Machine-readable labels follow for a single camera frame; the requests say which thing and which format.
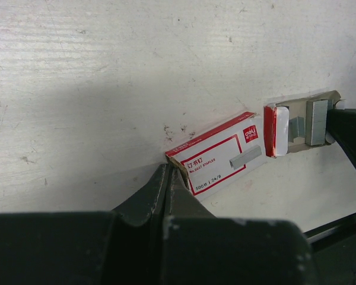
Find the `white cardboard box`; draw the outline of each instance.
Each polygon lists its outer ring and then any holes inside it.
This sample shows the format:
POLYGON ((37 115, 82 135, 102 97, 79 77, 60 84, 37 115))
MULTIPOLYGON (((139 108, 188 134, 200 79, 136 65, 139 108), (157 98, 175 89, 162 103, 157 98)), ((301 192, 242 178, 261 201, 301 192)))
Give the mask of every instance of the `white cardboard box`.
POLYGON ((266 162, 262 118, 245 112, 166 156, 201 201, 266 162))
POLYGON ((264 107, 264 140, 266 156, 284 156, 287 153, 308 150, 314 147, 328 145, 309 146, 305 143, 304 137, 288 141, 289 120, 295 117, 302 117, 306 121, 306 103, 309 100, 333 100, 335 104, 341 99, 339 92, 327 91, 312 96, 280 101, 267 104, 264 107))

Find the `white surface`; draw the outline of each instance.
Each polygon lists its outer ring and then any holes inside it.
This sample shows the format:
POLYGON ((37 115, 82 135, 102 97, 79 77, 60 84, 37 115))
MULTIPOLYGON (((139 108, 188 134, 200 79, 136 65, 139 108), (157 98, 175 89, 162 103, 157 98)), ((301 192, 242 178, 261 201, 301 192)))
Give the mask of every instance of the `white surface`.
MULTIPOLYGON (((356 0, 0 1, 0 211, 110 209, 193 132, 324 87, 356 107, 356 0)), ((334 144, 204 204, 307 230, 356 212, 356 172, 334 144)))
POLYGON ((335 104, 335 109, 344 110, 345 109, 345 105, 346 105, 345 100, 339 100, 335 104))
POLYGON ((287 154, 289 146, 289 109, 287 107, 277 107, 276 115, 277 120, 275 125, 275 155, 284 156, 287 154))

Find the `dark stain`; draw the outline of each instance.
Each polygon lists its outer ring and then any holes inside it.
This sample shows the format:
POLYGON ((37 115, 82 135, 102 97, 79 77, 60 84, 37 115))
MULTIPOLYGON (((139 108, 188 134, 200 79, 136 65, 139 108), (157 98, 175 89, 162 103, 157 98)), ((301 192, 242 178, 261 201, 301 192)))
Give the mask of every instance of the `dark stain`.
POLYGON ((153 55, 155 55, 158 58, 163 58, 162 56, 160 56, 157 52, 153 52, 153 55))
POLYGON ((169 126, 164 125, 164 131, 165 131, 165 134, 166 134, 165 139, 167 139, 168 141, 173 141, 173 138, 171 137, 173 132, 169 131, 169 128, 170 128, 169 126))
POLYGON ((29 163, 35 163, 34 161, 29 160, 27 156, 22 156, 22 157, 20 157, 20 159, 23 160, 23 161, 25 161, 27 164, 29 164, 29 163))
POLYGON ((236 100, 244 107, 244 109, 247 109, 247 106, 243 102, 241 102, 239 98, 236 98, 236 100))

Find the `deli logo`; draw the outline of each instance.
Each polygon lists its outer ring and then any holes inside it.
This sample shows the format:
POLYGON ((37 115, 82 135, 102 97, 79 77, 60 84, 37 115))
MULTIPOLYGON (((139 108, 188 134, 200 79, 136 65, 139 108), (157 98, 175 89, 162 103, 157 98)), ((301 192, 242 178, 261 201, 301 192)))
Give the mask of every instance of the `deli logo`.
POLYGON ((255 125, 249 126, 248 128, 244 129, 243 132, 244 132, 245 142, 247 143, 259 137, 255 125))

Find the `red printed border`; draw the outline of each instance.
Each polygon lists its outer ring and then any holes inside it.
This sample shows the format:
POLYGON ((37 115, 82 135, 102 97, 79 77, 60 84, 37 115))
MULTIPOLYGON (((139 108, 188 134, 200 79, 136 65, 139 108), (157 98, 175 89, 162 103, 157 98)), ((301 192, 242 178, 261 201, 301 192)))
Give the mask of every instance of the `red printed border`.
MULTIPOLYGON (((235 135, 233 135, 233 136, 231 136, 231 137, 229 137, 229 138, 226 138, 225 140, 223 140, 223 141, 221 141, 221 142, 219 142, 219 143, 217 143, 217 144, 214 144, 214 145, 210 146, 209 148, 206 148, 205 150, 201 151, 200 153, 195 154, 194 156, 192 156, 192 157, 190 157, 190 158, 188 158, 188 159, 182 160, 180 163, 181 163, 183 166, 185 166, 185 163, 188 162, 189 160, 192 160, 192 159, 194 159, 195 157, 198 157, 198 156, 200 156, 201 154, 203 154, 203 153, 205 153, 205 152, 207 152, 207 151, 209 151, 209 150, 212 150, 213 148, 218 147, 219 145, 224 144, 224 143, 226 143, 226 142, 229 141, 229 140, 232 140, 233 138, 236 139, 237 146, 239 147, 240 153, 242 153, 241 145, 240 145, 240 141, 239 141, 239 136, 238 136, 237 134, 235 134, 235 135)), ((224 177, 223 179, 220 179, 219 181, 217 181, 217 182, 211 184, 209 187, 204 188, 204 189, 200 190, 200 191, 197 192, 197 193, 195 193, 194 187, 192 186, 191 180, 190 180, 190 178, 189 178, 189 183, 190 183, 190 187, 191 187, 191 192, 192 192, 192 194, 193 194, 194 196, 195 196, 195 195, 198 195, 198 194, 200 194, 200 193, 203 193, 204 191, 209 190, 209 188, 214 187, 216 184, 219 184, 220 182, 226 180, 227 178, 229 178, 229 177, 231 177, 231 176, 234 176, 236 173, 238 173, 238 172, 244 170, 245 168, 247 168, 246 164, 244 164, 244 166, 243 166, 242 168, 240 168, 238 171, 235 171, 234 173, 231 173, 230 175, 224 177)))
POLYGON ((246 120, 246 119, 254 116, 255 114, 256 113, 252 113, 252 112, 244 112, 240 116, 233 118, 232 120, 229 120, 228 122, 226 122, 220 126, 217 126, 216 128, 214 128, 208 132, 205 132, 204 134, 200 135, 198 138, 194 138, 194 139, 190 140, 189 142, 186 142, 185 144, 181 144, 180 146, 178 146, 172 150, 166 151, 165 154, 168 157, 175 156, 177 153, 180 153, 181 151, 186 150, 189 147, 192 147, 193 145, 196 145, 196 144, 200 143, 201 141, 204 141, 207 138, 209 138, 213 135, 216 135, 217 133, 219 133, 225 129, 228 129, 229 127, 231 127, 239 122, 242 122, 243 120, 246 120))
POLYGON ((275 157, 277 108, 265 106, 263 114, 263 140, 266 156, 275 157))

